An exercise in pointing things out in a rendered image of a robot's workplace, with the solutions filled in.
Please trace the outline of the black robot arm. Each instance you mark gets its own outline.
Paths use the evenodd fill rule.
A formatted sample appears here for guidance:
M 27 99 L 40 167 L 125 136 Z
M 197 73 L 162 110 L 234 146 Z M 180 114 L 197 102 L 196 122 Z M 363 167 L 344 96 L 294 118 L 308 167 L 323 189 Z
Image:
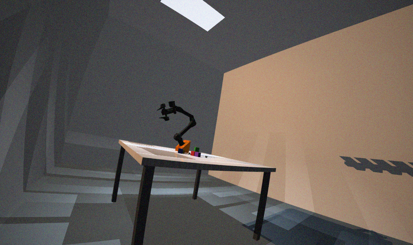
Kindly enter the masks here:
M 196 123 L 193 115 L 191 115 L 190 113 L 187 113 L 181 107 L 175 106 L 175 101 L 169 102 L 169 107 L 171 108 L 172 113 L 176 114 L 176 111 L 178 111 L 178 112 L 183 113 L 183 114 L 185 114 L 186 116 L 189 117 L 189 120 L 190 120 L 189 124 L 180 133 L 176 133 L 174 135 L 174 139 L 179 142 L 180 146 L 182 146 L 183 144 L 185 144 L 183 142 L 182 135 L 185 132 L 187 132 L 191 127 L 194 127 L 197 123 Z

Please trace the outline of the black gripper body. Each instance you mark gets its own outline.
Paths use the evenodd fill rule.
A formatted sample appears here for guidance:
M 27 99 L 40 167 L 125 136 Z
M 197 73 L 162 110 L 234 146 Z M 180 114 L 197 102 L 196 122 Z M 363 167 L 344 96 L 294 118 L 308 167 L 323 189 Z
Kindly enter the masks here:
M 169 120 L 169 117 L 167 116 L 167 114 L 170 114 L 170 113 L 172 113 L 172 110 L 171 109 L 167 109 L 167 110 L 165 110 L 165 104 L 163 103 L 163 104 L 161 104 L 161 106 L 163 106 L 164 108 L 163 108 L 163 110 L 164 110 L 164 113 L 165 113 L 165 116 L 167 117 L 167 119 L 165 119 L 165 121 L 168 121 Z

